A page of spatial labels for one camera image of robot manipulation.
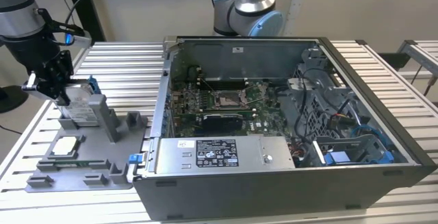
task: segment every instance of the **metal frame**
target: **metal frame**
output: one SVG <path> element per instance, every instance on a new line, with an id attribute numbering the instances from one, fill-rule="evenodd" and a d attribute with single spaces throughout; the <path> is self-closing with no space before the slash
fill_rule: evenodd
<path id="1" fill-rule="evenodd" d="M 405 40 L 397 52 L 405 53 L 433 76 L 438 76 L 438 41 Z"/>
<path id="2" fill-rule="evenodd" d="M 438 162 L 438 113 L 429 102 L 413 91 L 399 73 L 385 65 L 372 54 L 367 46 L 355 41 L 332 42 L 335 48 L 367 83 L 373 94 L 389 109 L 395 118 L 407 129 L 421 149 L 433 162 Z M 161 61 L 160 44 L 97 43 L 84 55 L 80 62 L 78 76 L 92 71 L 94 77 L 105 86 L 104 93 L 109 95 L 118 112 L 134 109 L 152 115 L 153 105 L 145 105 L 153 100 L 160 76 L 157 62 Z M 62 193 L 25 193 L 27 171 L 31 170 L 38 155 L 45 152 L 53 130 L 57 129 L 58 112 L 45 102 L 35 114 L 13 150 L 0 165 L 0 217 L 18 222 L 46 223 L 50 219 L 68 216 L 74 223 L 137 223 L 149 221 L 148 214 L 133 189 L 122 191 L 89 191 Z M 297 215 L 248 217 L 238 220 L 216 219 L 193 221 L 196 224 L 238 223 L 435 223 L 438 220 L 438 171 L 427 176 L 415 186 L 392 190 L 367 210 L 348 210 Z"/>

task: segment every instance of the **warning label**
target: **warning label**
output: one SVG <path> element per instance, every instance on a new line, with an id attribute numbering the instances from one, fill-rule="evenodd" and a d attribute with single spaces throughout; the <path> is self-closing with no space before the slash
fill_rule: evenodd
<path id="1" fill-rule="evenodd" d="M 196 140 L 197 167 L 237 167 L 237 147 L 233 139 Z"/>

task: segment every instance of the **blue latch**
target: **blue latch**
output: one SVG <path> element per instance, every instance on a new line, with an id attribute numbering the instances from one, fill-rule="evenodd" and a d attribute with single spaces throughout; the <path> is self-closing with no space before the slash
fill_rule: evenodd
<path id="1" fill-rule="evenodd" d="M 128 162 L 129 162 L 129 164 L 142 163 L 142 154 L 130 154 Z"/>

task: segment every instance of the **aluminum extrusion table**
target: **aluminum extrusion table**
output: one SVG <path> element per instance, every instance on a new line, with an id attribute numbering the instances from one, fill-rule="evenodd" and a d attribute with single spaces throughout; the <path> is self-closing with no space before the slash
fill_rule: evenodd
<path id="1" fill-rule="evenodd" d="M 438 162 L 438 110 L 367 45 L 333 41 L 336 49 L 408 133 Z M 76 77 L 98 80 L 117 113 L 152 116 L 160 70 L 160 43 L 96 43 L 76 58 Z M 25 180 L 60 128 L 45 102 L 0 166 L 0 222 L 149 222 L 134 189 L 26 193 Z M 392 190 L 367 210 L 194 221 L 194 223 L 438 223 L 438 171 L 413 187 Z"/>

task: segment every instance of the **blue clip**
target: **blue clip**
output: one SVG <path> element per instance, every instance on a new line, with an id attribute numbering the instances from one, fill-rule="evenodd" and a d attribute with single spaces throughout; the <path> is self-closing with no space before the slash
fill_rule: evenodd
<path id="1" fill-rule="evenodd" d="M 140 164 L 142 162 L 141 154 L 130 154 L 128 159 L 129 164 Z"/>
<path id="2" fill-rule="evenodd" d="M 97 80 L 93 78 L 92 75 L 89 75 L 89 77 L 88 77 L 88 83 L 89 83 L 90 88 L 93 89 L 94 94 L 101 94 Z"/>

